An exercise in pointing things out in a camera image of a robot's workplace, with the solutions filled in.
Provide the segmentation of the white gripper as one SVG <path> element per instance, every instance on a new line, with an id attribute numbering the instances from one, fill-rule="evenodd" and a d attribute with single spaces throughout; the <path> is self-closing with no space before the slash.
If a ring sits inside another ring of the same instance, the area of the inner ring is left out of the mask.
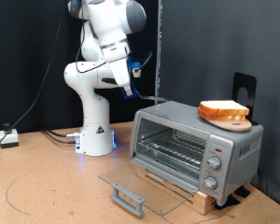
<path id="1" fill-rule="evenodd" d="M 127 66 L 126 59 L 119 59 L 109 64 L 116 83 L 123 87 L 127 96 L 132 96 L 133 91 L 130 84 L 130 74 Z"/>

